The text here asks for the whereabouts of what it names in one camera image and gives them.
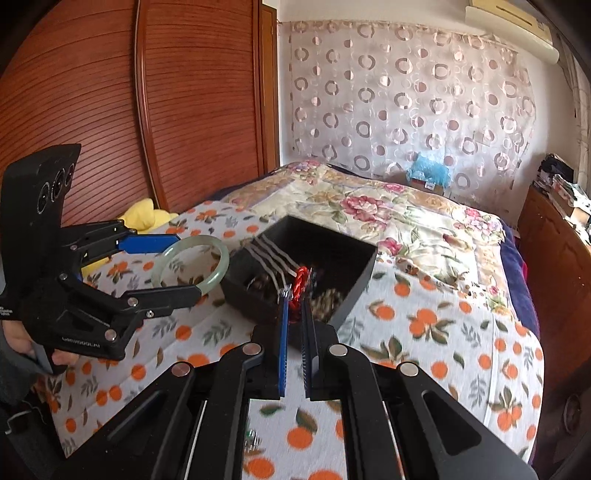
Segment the window curtain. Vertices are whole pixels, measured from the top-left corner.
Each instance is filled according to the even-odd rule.
[[[575,182],[591,198],[591,182],[589,181],[589,135],[590,124],[589,103],[591,86],[579,62],[574,58],[565,40],[560,37],[558,41],[560,52],[559,63],[564,70],[566,81],[573,92],[574,117],[576,121],[577,156],[574,159]]]
[[[420,153],[450,169],[452,199],[509,211],[504,193],[536,114],[516,51],[415,24],[299,21],[289,28],[297,154],[392,180]]]

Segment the sleeve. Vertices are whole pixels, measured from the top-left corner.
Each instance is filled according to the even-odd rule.
[[[33,360],[10,348],[0,327],[0,401],[9,405],[19,403],[42,373],[45,372]]]

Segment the bed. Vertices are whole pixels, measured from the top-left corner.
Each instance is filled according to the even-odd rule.
[[[379,247],[368,288],[338,331],[340,341],[389,367],[418,362],[529,460],[544,357],[521,260],[501,221],[434,194],[306,160],[203,202],[161,231],[214,235],[233,250],[287,214]],[[167,284],[197,283],[212,269],[216,257],[193,250],[169,265]],[[120,253],[85,281],[117,296],[148,285],[153,265],[153,255]],[[62,377],[44,379],[40,388],[66,456],[172,363],[217,361],[248,341],[253,326],[225,304],[218,286],[191,309],[147,320],[123,361],[82,358]],[[249,428],[261,442],[244,458],[244,477],[346,478],[340,407],[307,401],[301,356],[290,351],[289,359],[286,398],[251,402]]]

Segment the yellow plush toy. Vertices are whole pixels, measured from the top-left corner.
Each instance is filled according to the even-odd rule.
[[[168,213],[165,210],[154,210],[152,199],[143,199],[134,203],[119,218],[123,220],[127,228],[134,228],[139,234],[150,233],[151,231],[163,226],[173,218],[178,217],[177,213]],[[106,264],[108,258],[96,261],[87,267],[82,268],[82,278],[86,278],[94,270]]]

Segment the wooden desk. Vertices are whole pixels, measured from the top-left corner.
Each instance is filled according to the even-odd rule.
[[[591,253],[532,187],[518,227],[519,250],[540,321],[544,391],[568,390],[573,373],[591,359]]]

